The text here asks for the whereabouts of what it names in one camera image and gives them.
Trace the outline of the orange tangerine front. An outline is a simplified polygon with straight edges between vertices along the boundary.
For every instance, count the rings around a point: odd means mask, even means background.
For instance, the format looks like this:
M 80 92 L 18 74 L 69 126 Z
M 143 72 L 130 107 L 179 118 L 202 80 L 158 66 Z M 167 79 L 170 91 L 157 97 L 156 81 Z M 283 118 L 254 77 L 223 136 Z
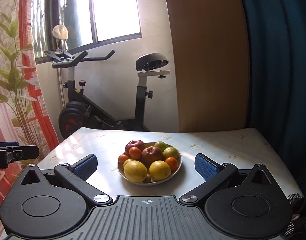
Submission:
M 174 172 L 178 169 L 178 161 L 174 157 L 169 157 L 165 159 L 165 162 L 169 165 L 171 172 Z

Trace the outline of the green apple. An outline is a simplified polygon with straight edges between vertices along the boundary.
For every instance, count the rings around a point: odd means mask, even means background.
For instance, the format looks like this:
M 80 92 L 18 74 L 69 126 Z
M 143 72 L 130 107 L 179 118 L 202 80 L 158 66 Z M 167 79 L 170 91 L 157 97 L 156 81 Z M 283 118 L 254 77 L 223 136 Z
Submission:
M 167 145 L 162 141 L 156 142 L 154 146 L 159 148 L 162 152 L 164 152 L 164 150 L 167 148 Z
M 173 146 L 169 146 L 167 147 L 164 151 L 163 151 L 163 156 L 165 159 L 168 159 L 170 157 L 175 158 L 176 160 L 178 159 L 178 151 L 176 148 L 174 148 Z

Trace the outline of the orange tangerine with stem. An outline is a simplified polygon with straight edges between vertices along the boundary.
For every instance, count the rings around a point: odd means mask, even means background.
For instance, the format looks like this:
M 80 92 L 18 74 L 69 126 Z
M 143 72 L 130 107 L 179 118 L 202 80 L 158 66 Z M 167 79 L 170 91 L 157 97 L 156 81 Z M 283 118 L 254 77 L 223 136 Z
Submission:
M 119 157 L 118 157 L 118 163 L 120 164 L 124 164 L 127 160 L 129 159 L 129 156 L 126 155 L 126 154 L 121 154 Z

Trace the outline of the round yellow-green citrus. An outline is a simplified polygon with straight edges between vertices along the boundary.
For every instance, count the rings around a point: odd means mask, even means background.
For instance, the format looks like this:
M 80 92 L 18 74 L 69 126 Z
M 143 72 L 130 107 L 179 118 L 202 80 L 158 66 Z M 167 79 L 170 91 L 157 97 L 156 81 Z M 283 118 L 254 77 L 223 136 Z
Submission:
M 130 161 L 133 161 L 133 160 L 134 159 L 132 159 L 132 158 L 126 159 L 126 161 L 124 161 L 123 168 L 126 166 L 127 163 L 129 163 Z

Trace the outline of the large yellow lemon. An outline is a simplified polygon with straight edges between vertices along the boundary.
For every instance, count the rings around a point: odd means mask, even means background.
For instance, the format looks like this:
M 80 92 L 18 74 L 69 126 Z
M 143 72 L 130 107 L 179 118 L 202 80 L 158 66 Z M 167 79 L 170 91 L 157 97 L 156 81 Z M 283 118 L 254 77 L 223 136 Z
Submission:
M 125 165 L 124 174 L 129 181 L 141 183 L 146 179 L 148 171 L 143 163 L 132 160 Z
M 170 177 L 171 169 L 165 161 L 154 161 L 149 167 L 149 173 L 153 181 L 161 181 Z

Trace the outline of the large yellow lemon front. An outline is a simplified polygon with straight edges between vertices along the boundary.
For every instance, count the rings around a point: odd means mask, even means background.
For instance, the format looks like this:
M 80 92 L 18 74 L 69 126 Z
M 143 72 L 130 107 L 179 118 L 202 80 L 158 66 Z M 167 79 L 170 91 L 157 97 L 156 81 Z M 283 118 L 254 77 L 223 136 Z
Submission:
M 129 181 L 141 183 L 146 179 L 148 171 L 143 163 L 132 160 L 125 165 L 124 174 Z

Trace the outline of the small brown fruit front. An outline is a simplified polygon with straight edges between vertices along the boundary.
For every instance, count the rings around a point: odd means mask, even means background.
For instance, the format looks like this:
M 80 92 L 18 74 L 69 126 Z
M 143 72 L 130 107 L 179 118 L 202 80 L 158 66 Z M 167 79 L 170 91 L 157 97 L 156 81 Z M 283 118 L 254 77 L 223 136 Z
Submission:
M 151 176 L 150 176 L 150 174 L 146 175 L 146 178 L 143 180 L 143 183 L 151 183 Z

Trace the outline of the dull brown-red apple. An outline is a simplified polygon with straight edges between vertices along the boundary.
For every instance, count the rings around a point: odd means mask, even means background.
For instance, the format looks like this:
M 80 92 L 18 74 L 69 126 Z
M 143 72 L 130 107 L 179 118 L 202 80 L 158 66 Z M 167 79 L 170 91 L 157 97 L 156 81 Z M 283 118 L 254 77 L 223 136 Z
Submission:
M 163 152 L 156 146 L 150 146 L 142 151 L 142 163 L 149 167 L 153 162 L 164 160 Z

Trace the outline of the bright red apple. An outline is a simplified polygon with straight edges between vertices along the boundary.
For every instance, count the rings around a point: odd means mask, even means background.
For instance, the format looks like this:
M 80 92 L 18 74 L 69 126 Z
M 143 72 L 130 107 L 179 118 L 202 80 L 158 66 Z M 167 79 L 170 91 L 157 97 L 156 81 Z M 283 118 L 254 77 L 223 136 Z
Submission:
M 127 156 L 130 156 L 129 150 L 130 150 L 130 148 L 132 148 L 132 147 L 137 147 L 137 148 L 139 148 L 141 151 L 143 151 L 143 150 L 145 149 L 145 143 L 142 142 L 141 140 L 138 140 L 138 139 L 135 139 L 135 140 L 130 141 L 130 142 L 125 146 L 125 152 L 124 152 L 124 153 L 125 153 Z

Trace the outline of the floral red curtain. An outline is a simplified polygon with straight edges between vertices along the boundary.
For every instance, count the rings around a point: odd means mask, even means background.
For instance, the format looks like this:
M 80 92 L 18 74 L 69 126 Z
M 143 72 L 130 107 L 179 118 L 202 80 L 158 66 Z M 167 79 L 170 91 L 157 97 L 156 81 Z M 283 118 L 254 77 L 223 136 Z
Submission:
M 0 205 L 24 167 L 38 164 L 57 145 L 37 77 L 31 0 L 0 0 L 0 142 L 35 145 L 36 159 L 0 168 Z M 0 239 L 4 238 L 0 222 Z

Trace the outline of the beige round plate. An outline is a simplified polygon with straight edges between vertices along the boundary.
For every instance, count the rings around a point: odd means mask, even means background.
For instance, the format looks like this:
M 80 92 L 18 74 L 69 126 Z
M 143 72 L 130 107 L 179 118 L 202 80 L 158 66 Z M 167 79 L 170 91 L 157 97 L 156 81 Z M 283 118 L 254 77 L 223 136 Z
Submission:
M 136 185 L 157 185 L 172 178 L 182 165 L 182 155 L 174 146 L 163 141 L 128 142 L 118 157 L 118 171 Z

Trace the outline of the black patterned hair scrunchie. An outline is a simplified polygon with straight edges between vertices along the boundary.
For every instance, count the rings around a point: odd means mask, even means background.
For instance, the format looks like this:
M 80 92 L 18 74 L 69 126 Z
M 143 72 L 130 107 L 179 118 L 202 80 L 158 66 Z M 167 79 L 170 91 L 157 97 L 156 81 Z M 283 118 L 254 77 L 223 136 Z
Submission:
M 292 220 L 284 234 L 285 239 L 306 239 L 306 198 L 298 193 L 287 197 L 291 210 Z

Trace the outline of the white bag on bike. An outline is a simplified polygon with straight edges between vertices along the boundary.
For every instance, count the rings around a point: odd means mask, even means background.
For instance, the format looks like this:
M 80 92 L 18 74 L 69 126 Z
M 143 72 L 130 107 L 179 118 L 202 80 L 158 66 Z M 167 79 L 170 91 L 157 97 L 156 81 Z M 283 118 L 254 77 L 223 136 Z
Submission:
M 53 37 L 59 39 L 59 40 L 67 40 L 69 31 L 63 24 L 58 24 L 53 27 L 52 29 L 52 35 Z

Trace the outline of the wooden wardrobe panel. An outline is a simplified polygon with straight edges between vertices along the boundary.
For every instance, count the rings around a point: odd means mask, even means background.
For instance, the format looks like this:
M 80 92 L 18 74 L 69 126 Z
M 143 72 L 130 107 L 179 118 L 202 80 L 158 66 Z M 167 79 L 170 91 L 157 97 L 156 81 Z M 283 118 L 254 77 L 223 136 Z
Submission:
M 181 132 L 241 129 L 249 44 L 241 0 L 166 0 Z

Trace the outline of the dark blue curtain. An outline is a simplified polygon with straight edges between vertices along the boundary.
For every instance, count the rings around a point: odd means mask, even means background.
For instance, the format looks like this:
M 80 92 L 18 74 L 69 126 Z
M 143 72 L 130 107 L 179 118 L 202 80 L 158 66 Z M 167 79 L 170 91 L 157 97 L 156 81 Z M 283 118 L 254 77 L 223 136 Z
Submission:
M 306 197 L 306 0 L 242 0 L 250 83 L 246 124 L 257 129 Z

